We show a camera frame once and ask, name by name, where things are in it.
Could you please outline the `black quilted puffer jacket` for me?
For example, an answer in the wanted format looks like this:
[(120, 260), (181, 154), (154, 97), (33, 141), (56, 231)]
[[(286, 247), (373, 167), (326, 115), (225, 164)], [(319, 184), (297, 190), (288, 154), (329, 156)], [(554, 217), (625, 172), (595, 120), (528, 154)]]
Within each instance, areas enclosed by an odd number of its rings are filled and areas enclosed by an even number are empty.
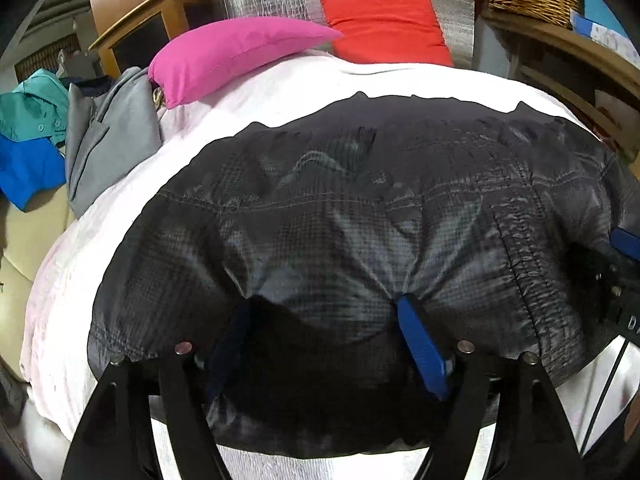
[(637, 231), (639, 183), (574, 122), (520, 104), (356, 94), (254, 122), (164, 179), (93, 303), (88, 360), (208, 349), (260, 298), (205, 411), (218, 443), (297, 458), (426, 445), (440, 403), (404, 345), (413, 294), (439, 340), (541, 357), (562, 384), (611, 340), (579, 265)]

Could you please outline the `white pink bed blanket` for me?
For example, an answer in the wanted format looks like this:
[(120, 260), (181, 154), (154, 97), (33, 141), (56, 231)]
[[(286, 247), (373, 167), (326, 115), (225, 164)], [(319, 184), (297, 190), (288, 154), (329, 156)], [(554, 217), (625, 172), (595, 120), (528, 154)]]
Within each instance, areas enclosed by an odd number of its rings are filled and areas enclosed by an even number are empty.
[(62, 434), (76, 428), (96, 383), (87, 358), (90, 304), (117, 245), (154, 192), (209, 141), (252, 120), (280, 126), (363, 93), (454, 98), (510, 112), (525, 104), (570, 119), (553, 96), (474, 70), (430, 64), (352, 64), (308, 51), (254, 70), (200, 102), (160, 115), (166, 141), (108, 188), (56, 240), (36, 275), (25, 314), (21, 370), (38, 413)]

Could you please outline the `wooden shelf unit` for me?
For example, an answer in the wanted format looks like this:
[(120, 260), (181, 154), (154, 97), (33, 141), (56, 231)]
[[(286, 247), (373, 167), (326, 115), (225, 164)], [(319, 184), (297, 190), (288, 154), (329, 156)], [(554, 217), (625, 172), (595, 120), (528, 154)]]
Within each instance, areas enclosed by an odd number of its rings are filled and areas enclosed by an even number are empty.
[(525, 82), (564, 104), (639, 172), (639, 70), (571, 30), (516, 14), (480, 12), (474, 67)]

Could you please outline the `blue white box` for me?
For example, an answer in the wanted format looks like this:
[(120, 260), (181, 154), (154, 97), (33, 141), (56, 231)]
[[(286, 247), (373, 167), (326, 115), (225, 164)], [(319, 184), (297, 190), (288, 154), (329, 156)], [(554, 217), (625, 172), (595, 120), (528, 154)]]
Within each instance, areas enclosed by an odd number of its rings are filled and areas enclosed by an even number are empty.
[(607, 28), (570, 11), (570, 24), (576, 34), (584, 36), (596, 44), (615, 52), (635, 68), (640, 68), (640, 56), (631, 40), (616, 30)]

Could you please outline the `beige sofa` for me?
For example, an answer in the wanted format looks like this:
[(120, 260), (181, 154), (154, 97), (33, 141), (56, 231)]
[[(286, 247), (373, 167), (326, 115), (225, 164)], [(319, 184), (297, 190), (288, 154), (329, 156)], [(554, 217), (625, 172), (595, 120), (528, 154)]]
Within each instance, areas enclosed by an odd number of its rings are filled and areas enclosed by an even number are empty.
[(22, 380), (26, 304), (35, 277), (58, 237), (74, 221), (66, 187), (36, 194), (26, 209), (1, 200), (1, 359)]

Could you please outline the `blue jacket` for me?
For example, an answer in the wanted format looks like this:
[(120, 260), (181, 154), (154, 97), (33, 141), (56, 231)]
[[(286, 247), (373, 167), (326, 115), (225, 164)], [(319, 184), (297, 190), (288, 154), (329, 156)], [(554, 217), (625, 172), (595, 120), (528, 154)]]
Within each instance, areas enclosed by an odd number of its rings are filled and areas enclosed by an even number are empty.
[(48, 139), (14, 142), (1, 137), (1, 194), (17, 209), (65, 182), (64, 158)]

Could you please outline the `grey coat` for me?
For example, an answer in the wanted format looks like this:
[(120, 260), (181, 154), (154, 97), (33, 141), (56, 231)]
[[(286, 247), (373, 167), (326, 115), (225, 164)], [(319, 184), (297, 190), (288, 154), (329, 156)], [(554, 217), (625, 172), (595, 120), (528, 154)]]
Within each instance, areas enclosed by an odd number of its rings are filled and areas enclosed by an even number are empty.
[(81, 217), (108, 188), (162, 146), (148, 71), (125, 70), (107, 92), (68, 88), (65, 177), (70, 210)]

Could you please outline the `red pillow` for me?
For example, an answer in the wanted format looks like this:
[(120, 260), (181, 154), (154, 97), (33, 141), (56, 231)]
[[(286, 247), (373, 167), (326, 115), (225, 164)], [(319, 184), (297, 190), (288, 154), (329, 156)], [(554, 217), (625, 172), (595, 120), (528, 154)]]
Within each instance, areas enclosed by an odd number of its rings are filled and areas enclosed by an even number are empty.
[(326, 24), (342, 34), (333, 52), (357, 64), (453, 66), (432, 0), (320, 0)]

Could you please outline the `teal jacket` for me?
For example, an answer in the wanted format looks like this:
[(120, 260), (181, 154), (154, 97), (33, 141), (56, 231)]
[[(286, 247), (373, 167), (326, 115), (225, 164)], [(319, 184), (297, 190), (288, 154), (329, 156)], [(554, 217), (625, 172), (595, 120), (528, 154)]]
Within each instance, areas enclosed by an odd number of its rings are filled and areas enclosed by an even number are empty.
[(66, 139), (68, 91), (54, 73), (40, 68), (0, 98), (1, 134), (13, 142)]

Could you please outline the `magenta pillow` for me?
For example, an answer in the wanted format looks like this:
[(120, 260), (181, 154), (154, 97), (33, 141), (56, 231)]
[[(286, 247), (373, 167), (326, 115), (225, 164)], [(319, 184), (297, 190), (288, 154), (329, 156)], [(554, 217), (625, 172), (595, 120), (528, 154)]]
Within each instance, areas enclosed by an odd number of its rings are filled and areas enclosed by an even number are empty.
[(280, 58), (342, 37), (338, 30), (295, 18), (229, 18), (170, 40), (152, 59), (148, 76), (173, 108)]

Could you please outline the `wooden cabinet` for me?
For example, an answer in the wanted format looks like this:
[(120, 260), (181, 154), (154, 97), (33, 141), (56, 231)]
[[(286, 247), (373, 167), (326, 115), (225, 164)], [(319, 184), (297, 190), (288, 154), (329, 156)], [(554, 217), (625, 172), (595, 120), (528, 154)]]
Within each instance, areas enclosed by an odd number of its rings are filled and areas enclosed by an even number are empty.
[(212, 18), (221, 0), (90, 0), (98, 38), (89, 49), (116, 78), (130, 66), (148, 66), (170, 40)]

